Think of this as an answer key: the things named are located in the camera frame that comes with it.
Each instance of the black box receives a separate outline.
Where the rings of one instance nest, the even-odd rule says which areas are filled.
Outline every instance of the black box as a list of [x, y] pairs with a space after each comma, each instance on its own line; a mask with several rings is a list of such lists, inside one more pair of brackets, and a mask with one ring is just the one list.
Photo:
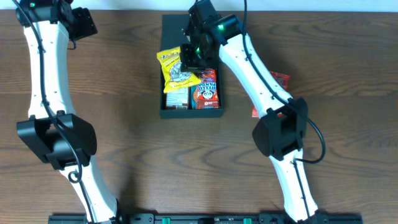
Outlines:
[[[181, 44], [189, 43], [187, 37], [183, 34], [183, 29], [188, 25], [189, 15], [163, 15], [162, 16], [162, 40], [160, 50], [172, 49]], [[166, 94], [164, 89], [164, 76], [160, 70], [160, 117], [162, 119], [169, 118], [219, 118], [224, 113], [223, 92], [221, 91], [221, 72], [219, 66], [216, 69], [217, 94], [221, 108], [204, 109], [204, 110], [167, 110]]]

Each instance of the white wall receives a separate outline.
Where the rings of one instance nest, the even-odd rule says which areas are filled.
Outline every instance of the white wall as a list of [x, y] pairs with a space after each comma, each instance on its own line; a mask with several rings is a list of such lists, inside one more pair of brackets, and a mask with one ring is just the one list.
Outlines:
[[[72, 7], [94, 9], [152, 9], [186, 11], [194, 0], [74, 0]], [[216, 10], [243, 10], [243, 0], [212, 0]], [[0, 0], [0, 9], [15, 9]], [[248, 0], [253, 11], [368, 11], [398, 12], [398, 0]]]

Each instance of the yellow snack bag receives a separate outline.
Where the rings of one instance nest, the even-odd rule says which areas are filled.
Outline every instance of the yellow snack bag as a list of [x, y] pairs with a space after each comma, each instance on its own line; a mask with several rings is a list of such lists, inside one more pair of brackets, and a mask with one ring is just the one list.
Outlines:
[[199, 84], [200, 79], [192, 72], [181, 72], [180, 47], [163, 50], [156, 54], [162, 65], [164, 93]]

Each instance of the red package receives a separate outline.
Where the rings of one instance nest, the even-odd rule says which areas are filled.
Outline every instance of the red package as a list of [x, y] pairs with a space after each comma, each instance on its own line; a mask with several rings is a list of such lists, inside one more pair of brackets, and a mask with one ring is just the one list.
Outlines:
[[[275, 78], [276, 82], [281, 85], [281, 87], [285, 90], [287, 90], [287, 82], [290, 79], [290, 76], [282, 74], [282, 73], [276, 73], [276, 72], [270, 72], [272, 77]], [[255, 107], [253, 107], [253, 110], [251, 112], [251, 117], [252, 118], [258, 118], [259, 117], [259, 112]]]
[[220, 108], [217, 94], [216, 71], [213, 69], [202, 72], [202, 82], [192, 88], [192, 108], [216, 109]]

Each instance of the wooden tabletop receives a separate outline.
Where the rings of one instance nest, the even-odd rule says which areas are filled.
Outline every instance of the wooden tabletop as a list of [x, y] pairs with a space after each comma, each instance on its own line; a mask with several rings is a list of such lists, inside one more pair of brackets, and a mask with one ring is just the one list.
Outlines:
[[[70, 93], [98, 138], [99, 167], [126, 212], [257, 213], [283, 210], [275, 170], [256, 148], [252, 103], [226, 67], [225, 113], [159, 117], [162, 11], [93, 11], [98, 34], [68, 51]], [[327, 155], [306, 165], [328, 212], [365, 223], [398, 220], [398, 16], [357, 12], [250, 12], [248, 33], [269, 70], [291, 75], [322, 130]], [[46, 223], [82, 213], [67, 179], [19, 139], [27, 120], [30, 60], [14, 11], [0, 13], [0, 223]], [[308, 127], [304, 154], [320, 154]]]

